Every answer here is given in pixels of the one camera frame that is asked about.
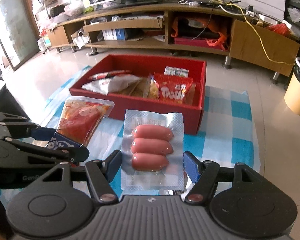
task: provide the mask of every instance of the pink sausage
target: pink sausage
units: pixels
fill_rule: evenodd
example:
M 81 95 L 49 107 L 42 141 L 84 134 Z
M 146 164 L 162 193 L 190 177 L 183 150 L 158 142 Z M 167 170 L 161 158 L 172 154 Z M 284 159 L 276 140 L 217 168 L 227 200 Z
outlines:
M 172 146 L 169 142 L 157 139 L 135 138 L 131 144 L 132 153 L 152 153 L 167 155 L 173 153 Z
M 162 125 L 142 124 L 137 126 L 133 132 L 134 138 L 158 139 L 170 141 L 173 138 L 172 131 Z
M 163 155 L 135 153 L 132 156 L 132 167 L 136 171 L 160 171 L 169 164 Z

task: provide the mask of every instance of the metal screw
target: metal screw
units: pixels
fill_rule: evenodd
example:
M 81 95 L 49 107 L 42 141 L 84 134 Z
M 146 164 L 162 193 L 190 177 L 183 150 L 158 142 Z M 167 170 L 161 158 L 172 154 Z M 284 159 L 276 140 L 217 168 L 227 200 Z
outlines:
M 188 196 L 188 200 L 191 202 L 200 202 L 203 200 L 203 196 L 201 194 L 191 194 Z
M 114 201 L 115 199 L 116 199 L 116 196 L 111 193 L 103 194 L 100 197 L 100 200 L 102 202 L 111 202 L 111 201 Z

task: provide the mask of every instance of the red cardboard box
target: red cardboard box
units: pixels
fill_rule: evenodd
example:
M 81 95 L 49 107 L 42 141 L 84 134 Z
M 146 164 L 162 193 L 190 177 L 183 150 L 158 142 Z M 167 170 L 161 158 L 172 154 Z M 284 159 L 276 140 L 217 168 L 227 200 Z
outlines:
M 111 70 L 131 70 L 132 74 L 136 76 L 147 77 L 153 73 L 164 73 L 166 66 L 189 70 L 189 77 L 192 77 L 193 82 L 196 83 L 192 106 L 114 93 L 109 93 L 105 96 L 81 88 L 82 85 L 90 82 L 88 77 L 97 73 Z M 146 55 L 108 55 L 80 78 L 70 88 L 70 93 L 73 96 L 85 96 L 114 101 L 114 109 L 109 117 L 119 120 L 124 120 L 126 109 L 157 112 L 160 114 L 182 113 L 185 133 L 195 135 L 198 132 L 202 119 L 205 85 L 205 61 Z

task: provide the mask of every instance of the yellow trash can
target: yellow trash can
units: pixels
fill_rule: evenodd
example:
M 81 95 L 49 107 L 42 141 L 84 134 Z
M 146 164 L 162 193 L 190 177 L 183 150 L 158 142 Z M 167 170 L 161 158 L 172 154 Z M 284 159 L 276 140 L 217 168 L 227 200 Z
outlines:
M 295 68 L 300 69 L 300 57 L 296 59 L 296 64 Z M 296 71 L 294 71 L 287 92 L 284 95 L 284 101 L 295 114 L 300 115 L 300 82 L 296 77 Z

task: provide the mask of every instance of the glass door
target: glass door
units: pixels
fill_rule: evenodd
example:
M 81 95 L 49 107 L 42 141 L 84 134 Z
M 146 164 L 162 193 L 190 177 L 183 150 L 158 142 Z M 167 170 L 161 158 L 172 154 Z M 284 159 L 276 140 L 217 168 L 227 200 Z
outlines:
M 0 43 L 13 70 L 39 52 L 25 0 L 0 0 Z

